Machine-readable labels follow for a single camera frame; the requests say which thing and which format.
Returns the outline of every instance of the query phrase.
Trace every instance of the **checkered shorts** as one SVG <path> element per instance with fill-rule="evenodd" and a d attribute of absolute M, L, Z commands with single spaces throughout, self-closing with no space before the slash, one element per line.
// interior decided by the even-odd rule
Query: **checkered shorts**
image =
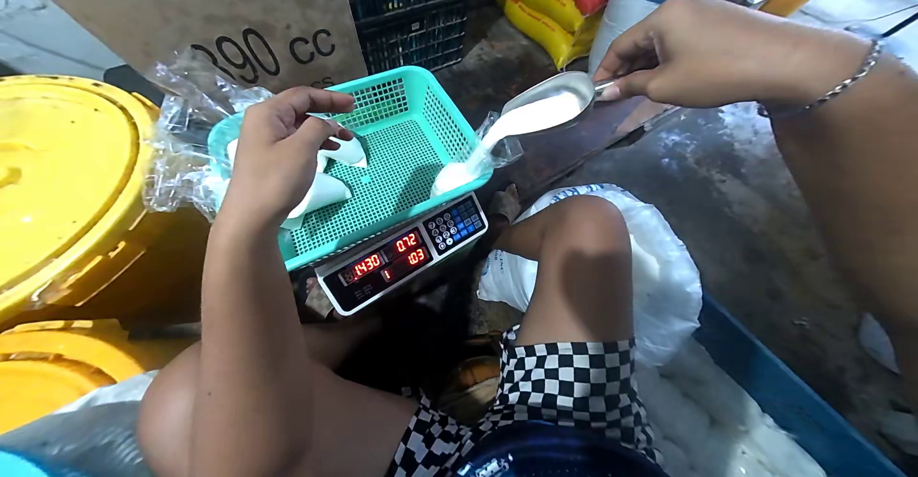
<path fill-rule="evenodd" d="M 516 347 L 519 328 L 503 335 L 498 395 L 485 417 L 474 426 L 457 424 L 423 397 L 386 475 L 448 474 L 488 433 L 527 420 L 601 430 L 656 462 L 654 435 L 632 378 L 633 339 Z"/>

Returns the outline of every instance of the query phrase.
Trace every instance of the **wrist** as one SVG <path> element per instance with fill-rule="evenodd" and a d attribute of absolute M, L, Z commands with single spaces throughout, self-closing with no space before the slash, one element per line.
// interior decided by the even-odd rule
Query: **wrist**
<path fill-rule="evenodd" d="M 792 41 L 792 52 L 777 71 L 775 90 L 761 100 L 769 110 L 812 104 L 852 77 L 870 51 L 869 41 L 851 34 L 796 27 L 806 34 L 797 34 Z"/>
<path fill-rule="evenodd" d="M 239 206 L 237 201 L 226 199 L 211 227 L 211 235 L 233 238 L 273 237 L 281 221 L 264 215 L 257 206 Z"/>

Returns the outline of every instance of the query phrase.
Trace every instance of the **yellow bucket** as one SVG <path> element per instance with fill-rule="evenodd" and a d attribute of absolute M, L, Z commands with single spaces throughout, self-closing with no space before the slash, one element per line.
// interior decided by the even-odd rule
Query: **yellow bucket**
<path fill-rule="evenodd" d="M 193 339 L 130 341 L 118 321 L 48 321 L 0 334 L 0 434 L 100 386 L 162 368 Z"/>
<path fill-rule="evenodd" d="M 196 317 L 207 222 L 142 203 L 157 115 L 90 79 L 0 78 L 0 328 Z"/>

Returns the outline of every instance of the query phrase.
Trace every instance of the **white powder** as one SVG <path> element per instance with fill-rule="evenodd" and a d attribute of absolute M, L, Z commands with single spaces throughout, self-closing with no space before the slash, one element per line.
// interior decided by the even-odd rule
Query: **white powder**
<path fill-rule="evenodd" d="M 491 125 L 491 129 L 465 162 L 453 162 L 441 169 L 433 182 L 430 196 L 436 197 L 457 189 L 481 176 L 488 166 L 491 149 L 504 138 L 555 127 L 577 117 L 582 110 L 580 100 L 571 93 L 543 98 L 511 109 Z"/>

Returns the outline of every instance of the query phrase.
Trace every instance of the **bracelet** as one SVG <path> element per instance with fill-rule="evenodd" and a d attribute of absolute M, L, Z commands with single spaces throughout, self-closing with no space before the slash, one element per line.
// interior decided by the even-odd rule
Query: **bracelet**
<path fill-rule="evenodd" d="M 869 54 L 866 55 L 866 58 L 864 58 L 864 63 L 861 65 L 860 70 L 858 70 L 857 73 L 854 74 L 852 77 L 845 79 L 841 83 L 838 83 L 836 87 L 829 90 L 822 97 L 818 98 L 814 102 L 802 108 L 792 109 L 790 111 L 781 111 L 778 113 L 769 113 L 768 110 L 765 109 L 765 106 L 760 102 L 758 104 L 758 114 L 765 118 L 776 119 L 776 118 L 788 117 L 790 115 L 796 115 L 798 113 L 803 113 L 804 111 L 809 111 L 810 109 L 816 108 L 817 106 L 824 104 L 829 99 L 837 97 L 845 90 L 854 86 L 854 84 L 857 81 L 859 81 L 862 77 L 866 76 L 870 72 L 870 69 L 873 68 L 873 66 L 877 64 L 879 60 L 879 55 L 882 54 L 882 52 L 883 52 L 883 43 L 880 40 L 873 40 L 870 42 L 870 52 Z"/>

